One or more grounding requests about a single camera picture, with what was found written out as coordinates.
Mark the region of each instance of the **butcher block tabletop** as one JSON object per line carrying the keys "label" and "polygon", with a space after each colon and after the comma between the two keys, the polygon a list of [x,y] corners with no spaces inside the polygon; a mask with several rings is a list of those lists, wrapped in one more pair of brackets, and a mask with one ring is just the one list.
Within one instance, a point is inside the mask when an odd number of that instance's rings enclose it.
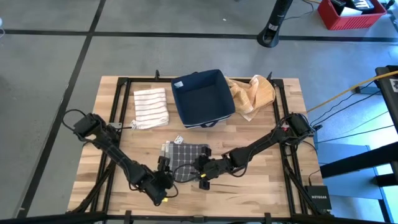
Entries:
{"label": "butcher block tabletop", "polygon": [[[118,78],[104,76],[99,84],[93,112],[105,121],[109,120]],[[285,78],[284,85],[289,111],[305,114],[306,109],[299,80]],[[124,88],[119,97],[117,118]],[[135,118],[134,91],[151,88],[166,89],[169,125],[146,130],[123,129],[120,148],[131,159],[147,165],[152,170],[157,168],[162,144],[173,141],[178,135],[183,137],[185,143],[208,144],[212,149],[212,158],[219,159],[222,153],[235,147],[249,145],[269,133],[275,126],[274,110],[271,104],[261,108],[250,122],[235,113],[212,128],[186,129],[178,116],[170,83],[134,82],[129,92],[125,127],[130,126],[130,122]],[[283,109],[279,91],[276,93],[282,118]],[[313,144],[312,138],[307,138],[306,141]],[[68,205],[69,210],[76,208],[95,185],[101,153],[102,151],[92,144],[86,144],[83,147]],[[308,185],[308,175],[319,169],[317,154],[312,146],[301,143],[297,156],[303,185]],[[311,181],[313,185],[322,185],[320,172],[313,174]],[[179,190],[178,197],[170,198],[168,202],[163,202],[156,207],[145,193],[130,191],[123,171],[117,167],[108,214],[124,215],[126,210],[131,210],[133,215],[263,217],[264,213],[268,212],[272,217],[290,217],[278,144],[254,156],[244,176],[236,178],[224,174],[210,182],[211,187],[207,191],[199,189],[198,182],[176,183]],[[106,183],[99,195],[98,210],[102,208],[105,186]],[[300,212],[299,195],[293,183],[292,188],[295,208],[297,212]],[[169,195],[174,193],[175,189],[169,190]]]}

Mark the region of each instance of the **white towel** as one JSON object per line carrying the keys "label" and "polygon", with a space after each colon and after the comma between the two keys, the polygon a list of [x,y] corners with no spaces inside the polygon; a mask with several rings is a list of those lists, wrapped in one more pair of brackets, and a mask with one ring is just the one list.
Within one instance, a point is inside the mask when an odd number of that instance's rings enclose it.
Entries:
{"label": "white towel", "polygon": [[135,91],[134,104],[136,119],[131,121],[132,129],[147,129],[169,124],[164,88]]}

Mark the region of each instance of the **yellow towel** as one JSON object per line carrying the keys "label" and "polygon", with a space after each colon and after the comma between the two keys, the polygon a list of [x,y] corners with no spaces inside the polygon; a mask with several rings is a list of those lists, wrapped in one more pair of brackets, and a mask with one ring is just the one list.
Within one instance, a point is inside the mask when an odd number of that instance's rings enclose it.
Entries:
{"label": "yellow towel", "polygon": [[250,83],[238,82],[225,77],[231,90],[236,112],[251,121],[260,107],[275,100],[275,89],[271,83],[260,75],[255,75]]}

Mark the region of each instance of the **storage bin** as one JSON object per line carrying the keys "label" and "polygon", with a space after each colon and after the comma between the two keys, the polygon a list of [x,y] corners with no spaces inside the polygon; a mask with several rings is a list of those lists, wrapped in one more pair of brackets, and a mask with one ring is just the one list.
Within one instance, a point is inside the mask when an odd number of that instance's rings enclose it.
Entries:
{"label": "storage bin", "polygon": [[318,12],[329,30],[359,29],[371,27],[387,12],[378,0],[370,0],[374,6],[372,14],[340,17],[330,0],[322,0]]}
{"label": "storage bin", "polygon": [[195,72],[174,78],[172,91],[186,128],[213,127],[235,113],[235,105],[220,70]]}

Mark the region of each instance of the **yellow cable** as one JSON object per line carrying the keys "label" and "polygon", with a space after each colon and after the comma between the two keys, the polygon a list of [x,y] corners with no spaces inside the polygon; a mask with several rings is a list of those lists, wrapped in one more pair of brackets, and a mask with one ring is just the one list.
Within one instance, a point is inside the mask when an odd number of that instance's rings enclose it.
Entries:
{"label": "yellow cable", "polygon": [[321,106],[323,106],[323,105],[329,103],[329,102],[332,101],[332,100],[337,99],[337,98],[340,97],[341,95],[346,94],[347,92],[349,92],[349,91],[355,89],[356,87],[359,87],[359,86],[361,86],[361,85],[363,85],[363,84],[366,84],[366,83],[371,82],[371,81],[374,81],[374,80],[378,80],[378,79],[381,79],[381,78],[386,78],[386,77],[389,77],[389,76],[391,76],[391,75],[396,75],[396,74],[398,74],[398,71],[389,72],[389,73],[386,73],[386,74],[384,74],[384,75],[378,75],[378,76],[376,76],[376,77],[373,77],[373,78],[370,78],[370,79],[365,80],[365,81],[363,81],[363,82],[360,82],[360,83],[356,84],[355,86],[349,88],[348,90],[346,90],[346,91],[340,93],[339,95],[337,95],[337,96],[335,96],[335,97],[333,97],[333,98],[331,98],[331,99],[329,99],[329,100],[326,100],[325,102],[319,104],[319,105],[316,106],[316,107],[313,107],[313,108],[307,110],[307,113],[309,113],[309,112],[311,112],[311,111],[313,111],[313,110],[315,110],[315,109],[317,109],[317,108],[319,108],[319,107],[321,107]]}

